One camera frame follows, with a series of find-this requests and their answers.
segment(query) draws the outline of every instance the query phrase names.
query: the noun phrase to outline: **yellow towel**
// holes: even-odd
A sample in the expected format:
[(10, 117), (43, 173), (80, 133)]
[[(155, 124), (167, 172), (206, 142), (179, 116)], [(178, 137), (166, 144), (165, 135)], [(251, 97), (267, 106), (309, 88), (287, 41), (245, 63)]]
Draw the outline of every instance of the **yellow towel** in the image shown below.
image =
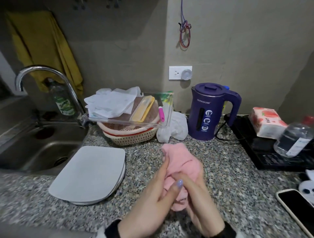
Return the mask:
[[(64, 73), (76, 92), (82, 95), (83, 79), (81, 73), (51, 12), (6, 12), (5, 15), (16, 53), (24, 66), (46, 65), (55, 68)], [(48, 92), (43, 83), (47, 77), (63, 83), (58, 76), (47, 71), (35, 71), (31, 75), (43, 92)]]

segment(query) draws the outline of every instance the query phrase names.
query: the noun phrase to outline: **stack of plates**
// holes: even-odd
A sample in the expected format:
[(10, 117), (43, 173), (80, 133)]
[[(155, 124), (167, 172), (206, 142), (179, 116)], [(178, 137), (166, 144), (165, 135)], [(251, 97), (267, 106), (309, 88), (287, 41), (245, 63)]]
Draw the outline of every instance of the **stack of plates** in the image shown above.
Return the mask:
[(90, 205), (109, 197), (125, 174), (125, 151), (83, 146), (49, 187), (49, 193), (76, 205)]

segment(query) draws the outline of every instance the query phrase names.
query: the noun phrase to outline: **pink knife handle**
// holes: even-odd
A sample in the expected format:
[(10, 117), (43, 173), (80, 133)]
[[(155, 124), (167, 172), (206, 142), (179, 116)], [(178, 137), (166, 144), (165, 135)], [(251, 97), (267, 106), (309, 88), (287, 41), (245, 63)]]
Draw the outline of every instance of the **pink knife handle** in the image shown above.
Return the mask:
[(160, 120), (161, 120), (162, 122), (164, 122), (164, 121), (165, 121), (165, 115), (164, 115), (164, 110), (162, 109), (161, 106), (158, 107), (158, 111), (159, 111)]

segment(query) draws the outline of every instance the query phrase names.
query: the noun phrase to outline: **electrical socket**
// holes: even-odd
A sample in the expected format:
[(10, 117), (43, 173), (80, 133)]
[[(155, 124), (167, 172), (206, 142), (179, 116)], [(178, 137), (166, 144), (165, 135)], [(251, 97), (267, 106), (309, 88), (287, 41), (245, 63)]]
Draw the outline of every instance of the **electrical socket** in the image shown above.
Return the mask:
[(192, 66), (169, 66), (169, 80), (181, 80), (181, 74), (186, 69), (192, 71)]

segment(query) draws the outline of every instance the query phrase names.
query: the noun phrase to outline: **red bottle cap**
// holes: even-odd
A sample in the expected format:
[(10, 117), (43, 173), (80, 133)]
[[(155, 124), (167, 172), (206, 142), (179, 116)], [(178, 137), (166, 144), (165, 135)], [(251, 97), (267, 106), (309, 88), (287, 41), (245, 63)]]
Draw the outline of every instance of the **red bottle cap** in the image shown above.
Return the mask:
[(314, 116), (305, 116), (302, 121), (303, 124), (310, 126), (314, 123)]

